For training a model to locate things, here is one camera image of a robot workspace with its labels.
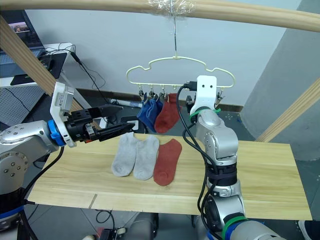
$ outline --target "green ring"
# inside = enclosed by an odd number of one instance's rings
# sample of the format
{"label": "green ring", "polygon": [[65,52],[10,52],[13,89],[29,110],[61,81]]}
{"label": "green ring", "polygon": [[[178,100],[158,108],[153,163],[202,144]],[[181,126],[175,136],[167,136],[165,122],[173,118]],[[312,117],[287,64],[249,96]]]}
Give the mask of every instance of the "green ring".
{"label": "green ring", "polygon": [[[194,115],[199,114],[199,113],[200,113],[201,111],[203,111],[203,110],[206,110],[206,109],[202,109],[202,110],[199,110],[199,111],[195,111],[194,113],[190,114],[189,120],[191,120],[191,118],[192,118]],[[221,108],[215,109],[214,112],[215,112],[215,113],[221,112]]]}
{"label": "green ring", "polygon": [[222,230],[222,240],[226,239],[226,232],[227,232],[228,227],[230,227],[230,225],[232,225],[235,222],[240,221],[240,220],[248,220],[248,219],[245,216],[236,216],[226,222],[226,224],[224,225],[223,230]]}

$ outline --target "white wall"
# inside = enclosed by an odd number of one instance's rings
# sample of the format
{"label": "white wall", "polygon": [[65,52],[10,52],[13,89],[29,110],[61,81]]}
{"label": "white wall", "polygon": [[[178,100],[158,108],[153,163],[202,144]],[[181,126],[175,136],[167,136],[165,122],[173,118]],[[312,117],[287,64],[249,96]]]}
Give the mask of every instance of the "white wall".
{"label": "white wall", "polygon": [[[301,0],[236,2],[297,9]],[[106,79],[102,88],[106,91],[137,94],[137,86],[126,81],[127,69],[136,65],[147,66],[150,60],[174,55],[173,21],[163,16],[89,10],[26,12],[43,44],[75,44],[80,59]],[[285,30],[248,23],[184,18],[177,21],[178,54],[202,60],[209,68],[219,67],[234,73],[237,84],[225,90],[223,103],[244,105]],[[92,82],[72,59],[65,68],[76,87],[91,88]],[[201,65],[170,60],[156,63],[150,72],[137,71],[132,77],[139,82],[183,84],[204,74]],[[218,84],[230,81],[222,74],[215,76]]]}

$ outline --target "floor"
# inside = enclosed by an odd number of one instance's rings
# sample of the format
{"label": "floor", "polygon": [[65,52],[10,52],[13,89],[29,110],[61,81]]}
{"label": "floor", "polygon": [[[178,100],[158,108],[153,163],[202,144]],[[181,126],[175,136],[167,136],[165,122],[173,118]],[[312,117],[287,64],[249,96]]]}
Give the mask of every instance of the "floor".
{"label": "floor", "polygon": [[[92,106],[104,104],[98,97],[87,97],[86,100]],[[35,108],[31,111],[25,122],[37,120],[51,119],[49,108],[51,98],[44,96]],[[123,116],[135,116],[138,108],[124,107],[117,115],[118,120]],[[187,111],[183,109],[184,118],[187,119]],[[220,112],[219,116],[224,120],[226,126],[232,128],[239,140],[253,141],[247,129],[236,112]],[[0,125],[1,130],[8,126]],[[170,131],[168,135],[181,136],[182,123],[179,121]],[[320,160],[317,161],[296,161],[306,197],[311,209],[314,220],[320,220]],[[24,185],[40,171],[40,169],[31,166],[25,176]],[[29,216],[35,209],[36,205],[28,205],[26,207],[26,215]],[[99,216],[99,220],[108,217],[107,213]],[[137,215],[136,212],[113,212],[116,227],[128,227]],[[83,236],[95,234],[99,228],[111,228],[112,222],[108,220],[106,223],[97,223],[97,211],[94,209],[80,209],[72,207],[58,207],[39,205],[29,222],[40,240],[81,240]],[[303,236],[298,228],[297,222],[293,220],[270,220],[257,219],[266,226],[273,229],[287,240],[303,240]],[[195,240],[196,231],[191,226],[191,216],[183,214],[160,214],[159,230],[156,240]]]}

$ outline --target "laptop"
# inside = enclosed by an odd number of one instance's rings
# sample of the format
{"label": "laptop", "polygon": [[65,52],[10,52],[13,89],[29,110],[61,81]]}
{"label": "laptop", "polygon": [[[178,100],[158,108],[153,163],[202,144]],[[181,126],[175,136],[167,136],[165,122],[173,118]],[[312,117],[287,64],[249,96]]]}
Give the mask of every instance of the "laptop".
{"label": "laptop", "polygon": [[[45,48],[24,10],[1,11],[0,14],[31,52],[39,57]],[[25,72],[0,48],[0,78],[13,77]]]}

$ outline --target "monitor screen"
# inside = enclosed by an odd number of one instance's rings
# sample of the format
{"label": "monitor screen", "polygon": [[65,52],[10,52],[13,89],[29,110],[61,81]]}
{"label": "monitor screen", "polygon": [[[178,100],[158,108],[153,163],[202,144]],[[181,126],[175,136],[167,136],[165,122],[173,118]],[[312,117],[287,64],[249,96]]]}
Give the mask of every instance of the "monitor screen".
{"label": "monitor screen", "polygon": [[43,46],[24,10],[1,11],[1,15],[28,48]]}

